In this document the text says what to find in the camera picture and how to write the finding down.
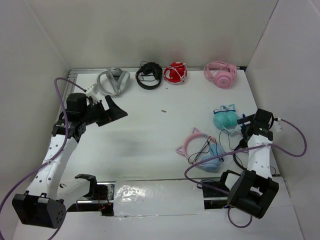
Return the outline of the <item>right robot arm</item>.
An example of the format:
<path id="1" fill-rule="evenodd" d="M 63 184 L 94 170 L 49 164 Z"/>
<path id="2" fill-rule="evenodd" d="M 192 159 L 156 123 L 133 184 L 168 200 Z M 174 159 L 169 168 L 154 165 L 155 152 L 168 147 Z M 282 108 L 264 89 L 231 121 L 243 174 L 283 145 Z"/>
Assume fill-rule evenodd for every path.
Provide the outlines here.
<path id="1" fill-rule="evenodd" d="M 218 184 L 220 194 L 227 196 L 228 205 L 257 219 L 265 215 L 279 191 L 270 168 L 272 118 L 271 112 L 258 109 L 255 114 L 237 121 L 243 136 L 241 142 L 247 145 L 247 168 L 240 175 L 227 170 Z"/>

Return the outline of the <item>black wired headphones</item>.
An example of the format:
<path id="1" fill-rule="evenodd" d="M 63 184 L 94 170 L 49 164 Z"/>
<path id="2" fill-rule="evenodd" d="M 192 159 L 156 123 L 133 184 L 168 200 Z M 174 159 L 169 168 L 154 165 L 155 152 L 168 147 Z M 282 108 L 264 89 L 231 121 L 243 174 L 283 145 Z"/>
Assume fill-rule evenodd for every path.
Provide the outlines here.
<path id="1" fill-rule="evenodd" d="M 237 150 L 237 149 L 238 149 L 237 146 L 236 146 L 235 148 L 231 148 L 231 145 L 230 145 L 230 137 L 231 137 L 231 134 L 230 134 L 227 130 L 225 130 L 225 129 L 223 129 L 223 130 L 221 130 L 221 131 L 219 132 L 219 137 L 218 137 L 219 143 L 221 143 L 221 134 L 222 134 L 222 132 L 225 132 L 225 133 L 227 134 L 227 136 L 228 136 L 228 147 L 229 147 L 229 149 L 230 149 L 230 150 Z M 246 167 L 244 167 L 242 160 L 241 160 L 236 154 L 233 154 L 233 155 L 232 155 L 232 159 L 233 159 L 233 162 L 234 162 L 241 170 L 244 171 L 244 170 L 247 169 Z M 272 169 L 271 175 L 272 175 L 273 177 L 279 177 L 279 176 L 280 176 L 280 175 L 277 173 L 277 169 L 276 169 L 275 167 L 270 166 L 270 168 Z"/>

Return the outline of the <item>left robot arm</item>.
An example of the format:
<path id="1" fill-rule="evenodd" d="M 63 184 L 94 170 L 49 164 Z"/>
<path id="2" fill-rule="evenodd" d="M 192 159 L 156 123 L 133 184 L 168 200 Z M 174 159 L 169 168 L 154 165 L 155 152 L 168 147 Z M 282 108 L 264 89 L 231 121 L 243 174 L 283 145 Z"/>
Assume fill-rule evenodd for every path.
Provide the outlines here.
<path id="1" fill-rule="evenodd" d="M 88 125 L 99 127 L 126 117 L 112 98 L 105 96 L 108 109 L 102 101 L 94 102 L 84 93 L 71 93 L 66 109 L 54 124 L 52 137 L 42 167 L 23 194 L 15 194 L 12 206 L 24 225 L 58 229 L 66 212 L 79 198 L 92 200 L 99 187 L 94 175 L 80 173 L 62 182 L 66 165 L 77 148 Z"/>

